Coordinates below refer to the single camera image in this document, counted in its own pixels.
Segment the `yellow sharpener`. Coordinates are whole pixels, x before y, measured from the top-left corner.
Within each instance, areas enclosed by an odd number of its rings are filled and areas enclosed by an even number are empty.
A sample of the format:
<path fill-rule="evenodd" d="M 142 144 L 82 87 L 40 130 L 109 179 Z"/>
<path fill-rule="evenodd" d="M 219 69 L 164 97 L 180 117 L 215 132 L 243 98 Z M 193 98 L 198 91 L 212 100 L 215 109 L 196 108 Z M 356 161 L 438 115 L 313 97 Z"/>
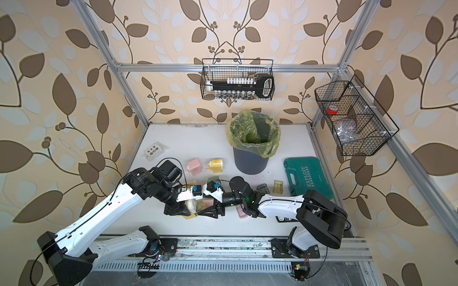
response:
<path fill-rule="evenodd" d="M 221 174 L 224 169 L 223 159 L 214 159 L 208 162 L 206 170 L 214 174 Z"/>
<path fill-rule="evenodd" d="M 193 219 L 197 217 L 197 206 L 198 204 L 196 200 L 186 201 L 186 207 L 188 208 L 190 214 L 188 216 L 185 216 L 185 219 Z"/>

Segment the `green pencil sharpener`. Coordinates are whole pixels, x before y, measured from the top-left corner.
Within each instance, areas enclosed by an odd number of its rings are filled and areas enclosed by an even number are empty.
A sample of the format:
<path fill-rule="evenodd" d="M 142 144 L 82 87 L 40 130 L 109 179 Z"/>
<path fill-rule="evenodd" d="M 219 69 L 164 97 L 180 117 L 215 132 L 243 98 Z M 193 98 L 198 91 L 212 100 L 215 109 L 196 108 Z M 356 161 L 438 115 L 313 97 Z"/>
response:
<path fill-rule="evenodd" d="M 214 182 L 214 183 L 220 183 L 220 178 L 219 176 L 211 176 L 208 178 L 207 183 Z"/>

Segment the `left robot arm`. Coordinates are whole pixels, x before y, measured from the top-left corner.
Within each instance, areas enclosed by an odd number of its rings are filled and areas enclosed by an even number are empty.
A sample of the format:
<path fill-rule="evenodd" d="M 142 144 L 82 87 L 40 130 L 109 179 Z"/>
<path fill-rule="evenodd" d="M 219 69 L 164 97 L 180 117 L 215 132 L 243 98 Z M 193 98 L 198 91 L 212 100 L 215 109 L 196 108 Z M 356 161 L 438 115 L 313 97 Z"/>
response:
<path fill-rule="evenodd" d="M 164 203 L 169 215 L 186 214 L 186 205 L 177 200 L 182 175 L 182 166 L 170 160 L 162 160 L 150 170 L 133 170 L 120 180 L 111 195 L 76 222 L 58 233 L 47 231 L 41 235 L 38 238 L 41 256 L 57 285 L 75 286 L 95 267 L 127 255 L 154 258 L 163 255 L 160 238 L 149 226 L 104 242 L 96 240 L 123 214 L 151 197 Z"/>

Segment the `clear green-sharpener tray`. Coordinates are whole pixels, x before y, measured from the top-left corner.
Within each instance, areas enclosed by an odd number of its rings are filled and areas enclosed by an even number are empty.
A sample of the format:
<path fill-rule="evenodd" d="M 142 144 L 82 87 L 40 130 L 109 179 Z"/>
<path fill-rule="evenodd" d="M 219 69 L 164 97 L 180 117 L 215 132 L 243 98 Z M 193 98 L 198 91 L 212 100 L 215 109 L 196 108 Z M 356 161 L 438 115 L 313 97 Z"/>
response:
<path fill-rule="evenodd" d="M 256 187 L 256 191 L 261 194 L 270 194 L 267 184 L 261 184 Z"/>

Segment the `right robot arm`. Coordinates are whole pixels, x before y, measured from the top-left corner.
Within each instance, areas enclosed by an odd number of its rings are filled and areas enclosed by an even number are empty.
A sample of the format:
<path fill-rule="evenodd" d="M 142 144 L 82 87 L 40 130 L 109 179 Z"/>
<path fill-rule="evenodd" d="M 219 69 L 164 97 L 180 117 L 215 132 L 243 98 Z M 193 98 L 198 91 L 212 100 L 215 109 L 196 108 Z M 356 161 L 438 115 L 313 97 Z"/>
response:
<path fill-rule="evenodd" d="M 329 249 L 339 249 L 349 225 L 347 213 L 319 192 L 309 189 L 295 197 L 273 196 L 260 193 L 240 176 L 229 180 L 230 192 L 225 192 L 221 180 L 209 181 L 202 194 L 213 197 L 213 205 L 198 211 L 199 216 L 219 218 L 225 208 L 242 206 L 242 211 L 252 218 L 285 218 L 299 222 L 290 232 L 286 243 L 278 247 L 287 256 L 302 258 L 308 250 L 323 244 Z"/>

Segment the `pink sharpener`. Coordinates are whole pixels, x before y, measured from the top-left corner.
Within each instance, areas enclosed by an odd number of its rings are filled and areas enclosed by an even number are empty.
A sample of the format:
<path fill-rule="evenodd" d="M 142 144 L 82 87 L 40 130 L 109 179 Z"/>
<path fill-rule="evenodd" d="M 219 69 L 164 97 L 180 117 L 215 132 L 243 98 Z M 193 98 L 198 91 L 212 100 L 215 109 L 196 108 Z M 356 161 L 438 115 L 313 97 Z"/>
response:
<path fill-rule="evenodd" d="M 197 200 L 196 201 L 196 211 L 201 211 L 206 208 L 206 204 L 203 200 Z"/>
<path fill-rule="evenodd" d="M 191 173 L 193 176 L 202 172 L 202 164 L 198 158 L 188 161 L 186 167 L 186 173 Z"/>

